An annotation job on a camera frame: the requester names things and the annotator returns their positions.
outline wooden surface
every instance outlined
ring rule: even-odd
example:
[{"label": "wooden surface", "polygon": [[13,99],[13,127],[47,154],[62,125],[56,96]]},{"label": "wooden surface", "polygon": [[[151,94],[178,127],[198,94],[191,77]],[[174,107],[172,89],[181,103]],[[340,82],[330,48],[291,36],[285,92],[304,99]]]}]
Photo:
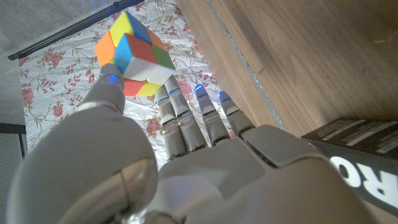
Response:
[{"label": "wooden surface", "polygon": [[[302,136],[342,116],[398,119],[398,1],[209,2],[288,132]],[[272,122],[206,0],[177,4],[222,89],[256,124]],[[366,205],[381,223],[398,223]]]},{"label": "wooden surface", "polygon": [[235,50],[229,44],[215,17],[204,4],[191,7],[190,1],[178,1],[190,29],[209,63],[217,82],[256,125],[276,126],[275,120],[256,90]]}]

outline rubik's cube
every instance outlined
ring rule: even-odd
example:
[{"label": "rubik's cube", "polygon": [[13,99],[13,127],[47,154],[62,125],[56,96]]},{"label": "rubik's cube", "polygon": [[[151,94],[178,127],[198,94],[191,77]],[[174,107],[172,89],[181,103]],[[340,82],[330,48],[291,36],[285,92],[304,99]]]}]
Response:
[{"label": "rubik's cube", "polygon": [[124,76],[124,95],[152,96],[175,68],[162,41],[124,11],[95,46],[99,64],[116,65]]}]

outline white floral tablecloth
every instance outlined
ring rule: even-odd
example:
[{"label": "white floral tablecloth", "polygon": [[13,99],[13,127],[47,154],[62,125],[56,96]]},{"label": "white floral tablecloth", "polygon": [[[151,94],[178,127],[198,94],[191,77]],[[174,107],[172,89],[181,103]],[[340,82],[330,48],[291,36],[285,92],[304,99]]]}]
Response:
[{"label": "white floral tablecloth", "polygon": [[[175,0],[147,0],[126,10],[162,39],[177,70],[175,77],[183,95],[208,141],[193,89],[202,83],[220,111],[216,99],[220,88]],[[94,46],[119,15],[120,12],[19,60],[28,151],[34,150],[55,125],[81,105],[100,71]],[[124,115],[137,121],[147,133],[160,168],[167,162],[167,155],[154,97],[127,97]]]}]

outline green cube face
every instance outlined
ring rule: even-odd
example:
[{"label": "green cube face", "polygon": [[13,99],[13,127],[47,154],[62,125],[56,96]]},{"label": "green cube face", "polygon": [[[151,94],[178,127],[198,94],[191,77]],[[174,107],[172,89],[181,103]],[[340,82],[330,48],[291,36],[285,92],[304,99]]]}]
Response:
[{"label": "green cube face", "polygon": [[173,61],[170,58],[170,55],[167,51],[160,49],[154,45],[152,46],[152,50],[155,53],[155,58],[159,65],[163,65],[172,70],[175,69],[174,65],[173,65]]}]

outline orange cube face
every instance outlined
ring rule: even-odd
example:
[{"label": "orange cube face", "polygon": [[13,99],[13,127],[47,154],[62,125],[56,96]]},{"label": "orange cube face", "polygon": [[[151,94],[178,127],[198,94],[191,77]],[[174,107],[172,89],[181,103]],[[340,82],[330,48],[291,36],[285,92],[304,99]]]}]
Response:
[{"label": "orange cube face", "polygon": [[147,28],[147,30],[148,30],[150,39],[152,40],[152,45],[154,45],[160,49],[164,49],[162,40],[156,34],[154,34],[152,31],[150,31],[148,28]]},{"label": "orange cube face", "polygon": [[111,61],[114,60],[115,49],[116,47],[113,45],[111,33],[107,31],[94,48],[99,65],[103,66],[106,63],[111,63]]},{"label": "orange cube face", "polygon": [[136,96],[137,93],[142,89],[144,84],[140,81],[124,79],[124,96]]}]

